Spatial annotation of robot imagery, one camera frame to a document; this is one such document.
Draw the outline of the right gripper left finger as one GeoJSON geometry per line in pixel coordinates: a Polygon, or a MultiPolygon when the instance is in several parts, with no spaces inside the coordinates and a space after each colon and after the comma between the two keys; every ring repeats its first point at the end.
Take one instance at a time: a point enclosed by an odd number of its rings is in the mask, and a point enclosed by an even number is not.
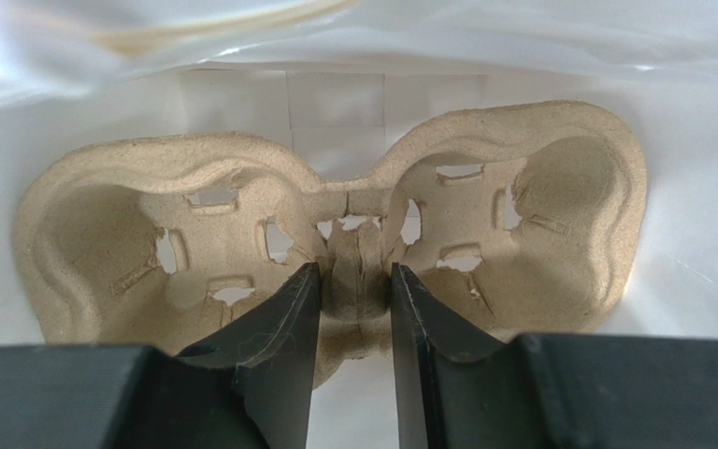
{"type": "Polygon", "coordinates": [[[181,350],[177,358],[226,380],[224,418],[205,448],[303,448],[321,318],[321,274],[302,265],[270,298],[181,350]]]}

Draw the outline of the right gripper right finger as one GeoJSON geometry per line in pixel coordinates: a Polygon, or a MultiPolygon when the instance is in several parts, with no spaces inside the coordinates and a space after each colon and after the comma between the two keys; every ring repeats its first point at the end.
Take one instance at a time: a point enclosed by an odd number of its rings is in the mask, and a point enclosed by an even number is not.
{"type": "Polygon", "coordinates": [[[490,386],[504,342],[438,300],[407,266],[391,271],[390,312],[399,445],[487,448],[490,386]]]}

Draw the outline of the pulp cup carrier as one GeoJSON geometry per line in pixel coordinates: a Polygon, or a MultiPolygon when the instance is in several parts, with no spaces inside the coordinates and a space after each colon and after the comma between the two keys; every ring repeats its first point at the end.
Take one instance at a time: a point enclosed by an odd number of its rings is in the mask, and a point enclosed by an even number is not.
{"type": "Polygon", "coordinates": [[[445,113],[351,181],[252,134],[128,139],[51,165],[20,201],[12,251],[47,342],[169,353],[315,262],[323,384],[391,353],[396,263],[503,341],[596,329],[624,294],[646,193],[629,126],[578,101],[445,113]]]}

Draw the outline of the white paper bag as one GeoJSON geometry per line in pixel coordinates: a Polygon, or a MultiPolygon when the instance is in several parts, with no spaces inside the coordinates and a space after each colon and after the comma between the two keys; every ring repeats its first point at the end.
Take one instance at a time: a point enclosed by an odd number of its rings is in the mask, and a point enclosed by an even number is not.
{"type": "MultiPolygon", "coordinates": [[[[718,1],[0,1],[0,448],[205,448],[225,416],[194,342],[45,340],[12,238],[68,153],[239,132],[351,181],[430,119],[550,101],[629,126],[645,211],[599,327],[498,339],[487,448],[718,448],[718,1]]],[[[402,448],[393,342],[314,370],[303,448],[402,448]]]]}

